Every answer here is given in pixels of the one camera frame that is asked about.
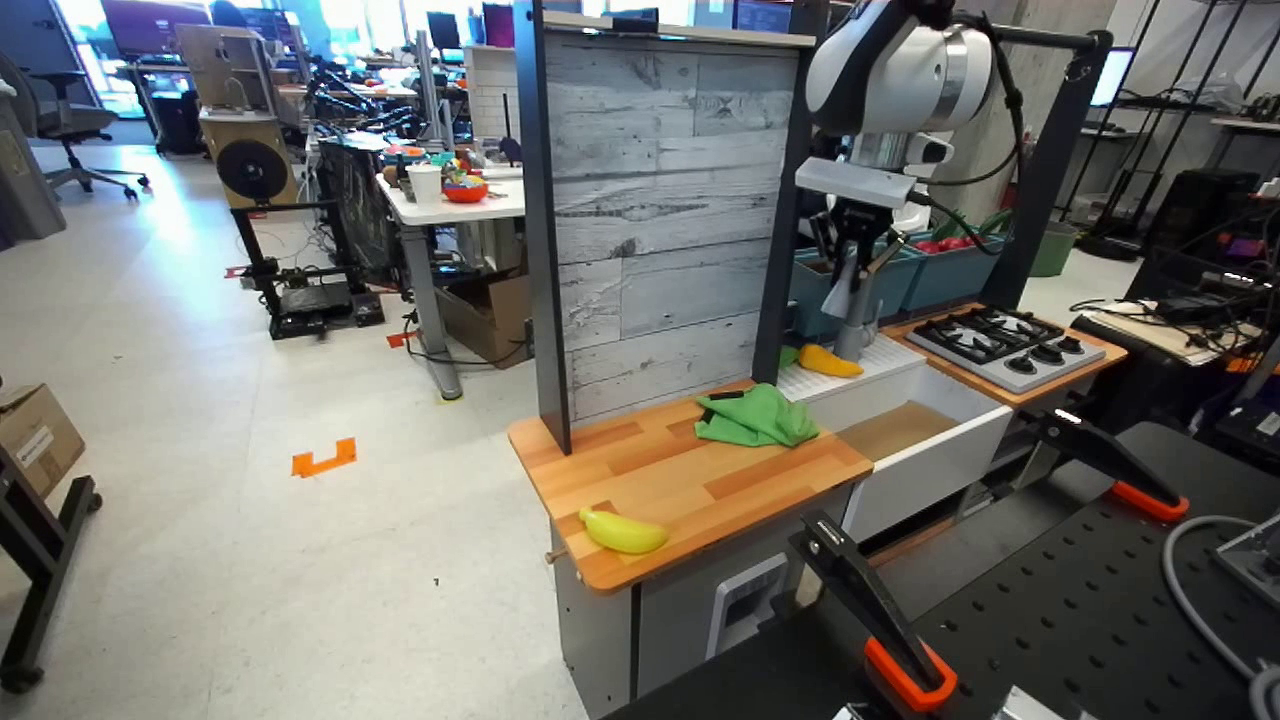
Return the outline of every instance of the orange marker on floor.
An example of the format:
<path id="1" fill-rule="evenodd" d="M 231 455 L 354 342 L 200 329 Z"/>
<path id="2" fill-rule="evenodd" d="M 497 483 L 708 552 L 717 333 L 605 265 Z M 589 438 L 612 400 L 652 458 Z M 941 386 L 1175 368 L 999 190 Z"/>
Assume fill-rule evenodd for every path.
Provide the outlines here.
<path id="1" fill-rule="evenodd" d="M 388 346 L 404 346 L 413 335 L 408 333 L 393 333 L 388 335 Z"/>
<path id="2" fill-rule="evenodd" d="M 338 438 L 329 458 L 316 458 L 314 451 L 292 455 L 292 476 L 314 480 L 343 464 L 356 464 L 356 437 Z"/>

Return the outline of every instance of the wall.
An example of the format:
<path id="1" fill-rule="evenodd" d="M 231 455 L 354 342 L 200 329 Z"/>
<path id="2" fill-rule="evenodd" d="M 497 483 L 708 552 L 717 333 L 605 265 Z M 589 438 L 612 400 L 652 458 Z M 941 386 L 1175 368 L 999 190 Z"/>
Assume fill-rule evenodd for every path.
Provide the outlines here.
<path id="1" fill-rule="evenodd" d="M 750 379 L 797 52 L 549 34 L 573 425 Z"/>

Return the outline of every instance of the yellow object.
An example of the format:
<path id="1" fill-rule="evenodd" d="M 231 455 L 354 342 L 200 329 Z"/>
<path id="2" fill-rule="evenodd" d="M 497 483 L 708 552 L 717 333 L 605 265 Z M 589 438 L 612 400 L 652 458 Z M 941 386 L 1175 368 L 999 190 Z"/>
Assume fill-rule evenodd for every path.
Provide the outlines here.
<path id="1" fill-rule="evenodd" d="M 797 364 L 807 368 L 807 372 L 846 377 L 846 379 L 864 372 L 857 361 L 837 354 L 824 342 L 804 342 Z"/>
<path id="2" fill-rule="evenodd" d="M 626 554 L 643 554 L 655 552 L 674 530 L 666 525 L 643 525 L 634 515 L 617 515 L 617 511 L 578 511 L 589 529 L 589 536 L 601 549 L 626 552 Z"/>

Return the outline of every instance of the green towel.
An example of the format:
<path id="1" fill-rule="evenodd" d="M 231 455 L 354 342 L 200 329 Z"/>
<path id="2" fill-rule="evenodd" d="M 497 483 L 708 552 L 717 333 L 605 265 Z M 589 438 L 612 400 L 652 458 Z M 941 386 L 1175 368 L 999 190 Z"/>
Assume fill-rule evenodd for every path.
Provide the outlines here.
<path id="1" fill-rule="evenodd" d="M 733 400 L 699 400 L 705 421 L 698 425 L 699 438 L 741 445 L 741 446 L 797 446 L 816 438 L 813 417 L 792 402 L 772 383 L 754 383 L 746 396 Z"/>

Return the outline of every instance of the yellow sponge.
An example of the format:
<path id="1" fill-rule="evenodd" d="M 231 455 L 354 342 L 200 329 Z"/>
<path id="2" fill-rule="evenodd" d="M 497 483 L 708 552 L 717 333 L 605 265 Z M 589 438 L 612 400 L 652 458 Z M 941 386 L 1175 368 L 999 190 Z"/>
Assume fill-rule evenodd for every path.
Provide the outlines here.
<path id="1" fill-rule="evenodd" d="M 800 368 L 821 372 L 821 377 L 860 377 L 864 368 L 849 354 L 829 353 L 824 342 L 804 342 L 800 346 Z"/>

